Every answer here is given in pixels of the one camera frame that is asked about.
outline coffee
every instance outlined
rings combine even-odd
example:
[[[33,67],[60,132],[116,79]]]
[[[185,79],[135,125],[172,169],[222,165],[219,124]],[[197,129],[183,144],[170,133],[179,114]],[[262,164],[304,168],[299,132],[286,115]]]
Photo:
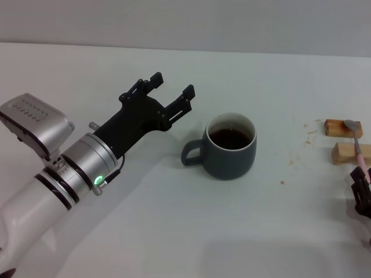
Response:
[[[245,133],[237,129],[220,129],[210,134],[210,139],[223,149],[242,149],[251,143]]]

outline table surface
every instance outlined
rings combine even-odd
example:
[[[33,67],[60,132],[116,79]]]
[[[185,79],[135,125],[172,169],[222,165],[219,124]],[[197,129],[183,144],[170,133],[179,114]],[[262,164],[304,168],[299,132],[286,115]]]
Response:
[[[360,120],[371,143],[369,58],[2,43],[0,103],[29,92],[63,111],[76,126],[63,151],[157,71],[165,83],[151,97],[168,105],[191,83],[193,110],[142,138],[103,195],[90,192],[47,231],[15,277],[369,277],[371,220],[344,180],[354,165],[330,159],[352,139],[323,130],[327,118]],[[218,181],[183,167],[183,145],[230,111],[256,125],[250,172]],[[0,132],[2,204],[43,166]]]

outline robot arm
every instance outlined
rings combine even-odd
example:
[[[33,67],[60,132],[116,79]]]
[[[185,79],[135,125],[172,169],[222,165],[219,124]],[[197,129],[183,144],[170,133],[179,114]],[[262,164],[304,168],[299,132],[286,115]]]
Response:
[[[119,97],[122,103],[119,112],[101,127],[90,123],[94,133],[86,133],[62,154],[59,147],[74,130],[63,113],[30,94],[18,96],[0,107],[0,120],[30,146],[45,165],[0,210],[0,221],[5,227],[5,235],[0,231],[3,244],[0,246],[0,278],[1,273],[15,268],[29,247],[90,190],[96,195],[102,194],[103,187],[120,173],[125,153],[139,139],[153,130],[169,130],[192,110],[193,85],[163,107],[147,96],[161,84],[159,72],[150,81],[137,81]],[[115,170],[121,157],[122,165]]]

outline metal spoon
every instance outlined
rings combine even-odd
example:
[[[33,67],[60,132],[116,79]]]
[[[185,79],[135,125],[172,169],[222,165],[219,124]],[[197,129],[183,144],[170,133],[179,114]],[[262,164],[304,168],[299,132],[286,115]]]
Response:
[[[367,182],[370,183],[370,175],[368,173],[368,168],[362,156],[361,147],[359,146],[358,139],[357,139],[357,130],[359,129],[358,124],[354,122],[353,120],[345,120],[344,124],[347,128],[353,131],[355,152],[357,153],[358,165],[362,168],[363,172],[365,173]]]

